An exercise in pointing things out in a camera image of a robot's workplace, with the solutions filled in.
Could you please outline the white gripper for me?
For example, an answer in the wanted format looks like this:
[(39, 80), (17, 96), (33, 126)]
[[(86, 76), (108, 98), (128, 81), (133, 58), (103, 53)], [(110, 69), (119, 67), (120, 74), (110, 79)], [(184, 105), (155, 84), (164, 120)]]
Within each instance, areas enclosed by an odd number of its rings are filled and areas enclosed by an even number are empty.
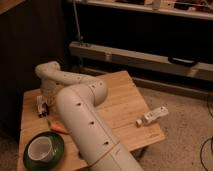
[[(41, 93), (46, 99), (54, 99), (62, 85), (51, 80), (41, 81)], [(46, 103), (41, 95), (36, 97), (37, 111), (39, 115), (47, 113)]]

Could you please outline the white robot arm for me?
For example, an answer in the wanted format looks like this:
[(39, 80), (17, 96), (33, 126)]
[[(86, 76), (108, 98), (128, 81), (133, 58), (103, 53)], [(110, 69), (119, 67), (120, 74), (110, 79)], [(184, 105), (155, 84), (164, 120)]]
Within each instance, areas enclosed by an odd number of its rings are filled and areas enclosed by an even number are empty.
[(103, 80), (62, 71), (56, 61), (37, 65), (35, 73), (91, 171), (144, 171), (96, 110), (108, 95)]

